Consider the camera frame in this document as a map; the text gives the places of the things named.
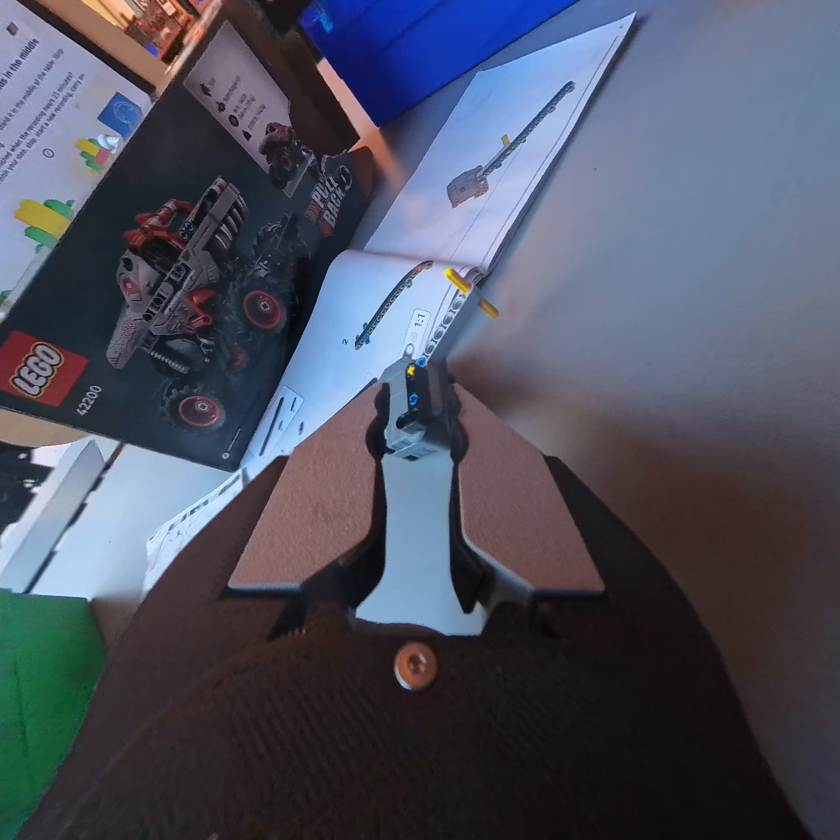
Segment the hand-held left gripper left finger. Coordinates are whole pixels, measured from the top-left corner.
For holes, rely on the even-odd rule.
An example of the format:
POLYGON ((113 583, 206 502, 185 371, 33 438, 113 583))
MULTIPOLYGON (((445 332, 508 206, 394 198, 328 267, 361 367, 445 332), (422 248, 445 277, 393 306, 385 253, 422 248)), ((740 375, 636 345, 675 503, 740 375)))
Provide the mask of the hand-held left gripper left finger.
POLYGON ((228 582, 238 595, 354 613, 384 571, 387 385, 376 382, 287 459, 228 582))

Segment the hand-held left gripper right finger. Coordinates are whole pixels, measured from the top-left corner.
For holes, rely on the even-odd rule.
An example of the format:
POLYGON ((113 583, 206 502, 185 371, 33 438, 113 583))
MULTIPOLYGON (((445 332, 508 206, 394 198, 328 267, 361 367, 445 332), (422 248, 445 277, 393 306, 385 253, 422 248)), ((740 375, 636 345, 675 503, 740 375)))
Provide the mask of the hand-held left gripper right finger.
POLYGON ((543 452, 452 385, 450 576, 464 614, 591 599, 606 586, 543 452))

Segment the grey lego assembly yellow axles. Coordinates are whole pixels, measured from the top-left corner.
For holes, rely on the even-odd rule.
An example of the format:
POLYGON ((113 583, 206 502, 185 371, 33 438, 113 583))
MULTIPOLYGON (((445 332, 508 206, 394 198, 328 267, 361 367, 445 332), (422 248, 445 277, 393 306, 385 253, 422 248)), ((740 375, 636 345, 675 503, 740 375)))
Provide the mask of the grey lego assembly yellow axles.
POLYGON ((480 309, 480 289, 486 272, 477 267, 460 272, 467 290, 444 277, 443 303, 423 331, 418 349, 402 356, 382 373, 387 391, 384 448, 387 454, 417 461, 450 450, 455 428, 454 379, 448 352, 468 316, 480 309))

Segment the white lego sticker sheet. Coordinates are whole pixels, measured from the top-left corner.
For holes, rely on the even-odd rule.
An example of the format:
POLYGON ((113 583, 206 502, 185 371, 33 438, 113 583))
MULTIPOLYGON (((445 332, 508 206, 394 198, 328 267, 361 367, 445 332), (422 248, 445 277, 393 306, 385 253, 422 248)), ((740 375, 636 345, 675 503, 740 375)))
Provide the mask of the white lego sticker sheet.
POLYGON ((142 597, 147 596, 177 554, 236 498, 248 481, 246 470, 238 470, 215 490, 163 523, 149 537, 142 597))

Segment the open lego instruction booklet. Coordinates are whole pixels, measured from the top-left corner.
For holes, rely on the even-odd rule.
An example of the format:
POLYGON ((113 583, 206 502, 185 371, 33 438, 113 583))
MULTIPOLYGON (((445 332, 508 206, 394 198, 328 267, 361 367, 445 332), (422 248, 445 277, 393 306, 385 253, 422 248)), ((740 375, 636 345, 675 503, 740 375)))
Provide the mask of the open lego instruction booklet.
POLYGON ((418 349, 447 270, 494 269, 635 18, 475 74, 364 249, 330 265, 241 461, 249 474, 418 349))

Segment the black lego set box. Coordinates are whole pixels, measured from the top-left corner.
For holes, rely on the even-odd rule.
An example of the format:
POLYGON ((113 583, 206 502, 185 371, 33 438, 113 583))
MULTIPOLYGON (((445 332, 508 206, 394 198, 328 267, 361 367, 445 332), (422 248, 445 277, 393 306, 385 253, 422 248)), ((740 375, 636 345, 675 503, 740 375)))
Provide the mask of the black lego set box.
POLYGON ((2 319, 2 417, 235 470, 375 163, 260 2, 206 31, 2 319))

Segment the white panel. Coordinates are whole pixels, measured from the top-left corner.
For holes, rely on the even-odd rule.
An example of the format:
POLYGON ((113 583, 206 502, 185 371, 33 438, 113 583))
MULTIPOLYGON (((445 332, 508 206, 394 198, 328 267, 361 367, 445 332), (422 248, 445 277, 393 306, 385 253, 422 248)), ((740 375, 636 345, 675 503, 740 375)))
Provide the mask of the white panel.
POLYGON ((35 448, 35 465, 47 467, 49 473, 33 489, 20 517, 2 530, 2 589, 34 590, 63 536, 123 448, 124 444, 105 437, 35 448))

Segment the green plastic bin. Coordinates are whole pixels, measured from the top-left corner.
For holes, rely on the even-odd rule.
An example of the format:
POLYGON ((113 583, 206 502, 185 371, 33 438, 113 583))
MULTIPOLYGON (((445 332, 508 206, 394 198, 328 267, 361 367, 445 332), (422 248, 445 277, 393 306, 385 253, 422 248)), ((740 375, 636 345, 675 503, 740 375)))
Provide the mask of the green plastic bin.
POLYGON ((1 838, 55 779, 106 657, 85 598, 1 590, 1 838))

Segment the blue plastic bin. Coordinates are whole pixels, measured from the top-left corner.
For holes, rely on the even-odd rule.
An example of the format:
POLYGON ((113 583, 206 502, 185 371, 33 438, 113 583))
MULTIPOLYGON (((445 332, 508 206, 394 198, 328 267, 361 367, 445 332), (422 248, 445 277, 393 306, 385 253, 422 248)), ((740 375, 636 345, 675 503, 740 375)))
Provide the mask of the blue plastic bin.
POLYGON ((298 22, 381 127, 570 5, 325 1, 310 2, 298 22))

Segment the white printed instruction sheet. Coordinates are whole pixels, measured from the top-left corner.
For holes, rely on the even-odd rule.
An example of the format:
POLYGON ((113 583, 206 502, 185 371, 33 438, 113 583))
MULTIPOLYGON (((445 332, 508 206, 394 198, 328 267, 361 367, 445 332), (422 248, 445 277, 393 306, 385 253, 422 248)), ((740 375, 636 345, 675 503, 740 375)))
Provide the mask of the white printed instruction sheet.
POLYGON ((151 97, 21 2, 1 2, 2 310, 31 281, 151 97))

